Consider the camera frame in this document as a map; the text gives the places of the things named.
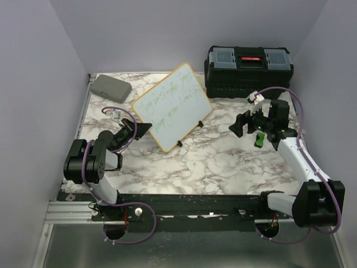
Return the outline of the green whiteboard eraser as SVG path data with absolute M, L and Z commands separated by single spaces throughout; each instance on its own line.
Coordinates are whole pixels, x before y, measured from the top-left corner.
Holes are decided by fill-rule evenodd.
M 265 134 L 263 132 L 257 133 L 255 137 L 254 146 L 261 149 L 264 145 L 264 138 Z

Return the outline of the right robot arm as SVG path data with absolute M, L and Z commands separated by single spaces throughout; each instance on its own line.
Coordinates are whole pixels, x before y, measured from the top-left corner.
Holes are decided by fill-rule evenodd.
M 229 126 L 238 137 L 243 136 L 244 126 L 248 127 L 248 133 L 265 133 L 300 184 L 295 196 L 277 191 L 262 193 L 263 201 L 257 204 L 257 213 L 268 219 L 281 212 L 292 217 L 299 227 L 338 227 L 345 187 L 341 181 L 331 180 L 319 169 L 298 138 L 297 131 L 289 128 L 289 113 L 288 102 L 272 100 L 267 116 L 261 109 L 246 111 L 237 115 L 235 123 Z

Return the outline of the yellow framed whiteboard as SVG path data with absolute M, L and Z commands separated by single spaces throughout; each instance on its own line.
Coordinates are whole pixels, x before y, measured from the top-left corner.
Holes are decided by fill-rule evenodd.
M 213 110 L 201 83 L 188 63 L 152 86 L 132 102 L 132 109 L 160 149 L 171 151 Z

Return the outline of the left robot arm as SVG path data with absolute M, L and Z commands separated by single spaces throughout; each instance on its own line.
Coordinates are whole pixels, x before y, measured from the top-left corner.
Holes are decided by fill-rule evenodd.
M 135 123 L 126 118 L 122 123 L 117 133 L 105 130 L 94 141 L 74 140 L 63 169 L 64 178 L 89 189 L 97 204 L 105 206 L 105 215 L 113 221 L 123 216 L 124 208 L 119 192 L 110 185 L 105 172 L 119 171 L 123 166 L 120 151 L 131 141 L 141 139 L 152 127 L 151 123 Z

